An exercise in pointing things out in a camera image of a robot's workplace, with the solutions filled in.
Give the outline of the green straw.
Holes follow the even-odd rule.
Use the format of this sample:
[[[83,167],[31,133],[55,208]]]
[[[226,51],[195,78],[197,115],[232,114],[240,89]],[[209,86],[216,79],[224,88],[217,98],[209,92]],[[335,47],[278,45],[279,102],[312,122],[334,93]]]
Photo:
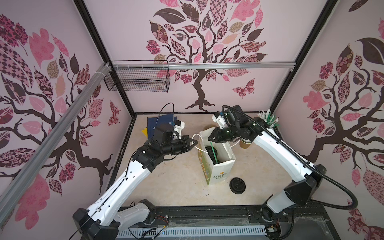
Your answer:
[[[210,149],[211,154],[210,154],[210,156],[213,156],[212,160],[213,160],[213,163],[215,165],[215,164],[218,164],[217,153],[216,153],[216,149],[213,146],[213,143],[210,143],[210,145],[211,145],[211,149]]]

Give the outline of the black cup lid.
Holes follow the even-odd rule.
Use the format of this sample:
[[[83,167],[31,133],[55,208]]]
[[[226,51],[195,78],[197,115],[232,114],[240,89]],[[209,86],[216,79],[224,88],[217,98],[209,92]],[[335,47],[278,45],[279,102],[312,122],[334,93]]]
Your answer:
[[[206,146],[205,147],[213,165],[220,164],[221,161],[219,160],[218,151],[213,146]]]

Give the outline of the white illustrated paper bag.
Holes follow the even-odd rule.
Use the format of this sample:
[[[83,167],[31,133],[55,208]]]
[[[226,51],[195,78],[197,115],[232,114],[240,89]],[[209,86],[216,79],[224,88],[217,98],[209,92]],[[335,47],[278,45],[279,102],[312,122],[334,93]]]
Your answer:
[[[208,136],[213,129],[214,128],[209,128],[196,134],[198,136],[198,144],[195,148],[198,150],[198,158],[208,186],[224,181],[236,161],[233,145],[228,142],[214,143],[208,140]],[[214,148],[218,151],[219,160],[221,161],[220,164],[213,165],[205,149],[206,146],[211,146],[210,143],[213,143]]]

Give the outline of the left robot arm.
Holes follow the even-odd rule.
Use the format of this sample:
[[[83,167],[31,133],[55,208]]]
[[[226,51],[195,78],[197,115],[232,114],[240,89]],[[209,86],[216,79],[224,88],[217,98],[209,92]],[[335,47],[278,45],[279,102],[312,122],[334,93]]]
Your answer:
[[[165,156],[176,157],[198,144],[189,135],[182,135],[184,128],[182,121],[156,126],[153,137],[133,153],[126,170],[113,185],[87,209],[76,210],[73,219],[84,240],[114,240],[129,227],[154,219],[152,213],[156,208],[147,200],[125,210],[121,207],[134,189],[165,161]]]

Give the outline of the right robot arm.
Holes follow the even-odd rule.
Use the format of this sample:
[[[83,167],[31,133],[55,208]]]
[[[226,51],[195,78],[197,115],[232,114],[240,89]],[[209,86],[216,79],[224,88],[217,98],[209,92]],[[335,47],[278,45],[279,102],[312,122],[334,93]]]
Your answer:
[[[328,177],[324,166],[314,165],[306,160],[275,133],[273,128],[278,118],[270,111],[261,112],[257,117],[252,118],[243,112],[239,105],[234,107],[224,105],[212,119],[218,126],[209,135],[209,141],[227,143],[239,139],[256,144],[277,161],[292,178],[292,182],[280,193],[272,195],[263,203],[261,216],[264,221],[272,222],[285,209],[304,206],[308,203],[348,211],[357,208],[356,196]],[[351,198],[351,203],[341,206],[313,200],[312,196],[323,180],[345,192]]]

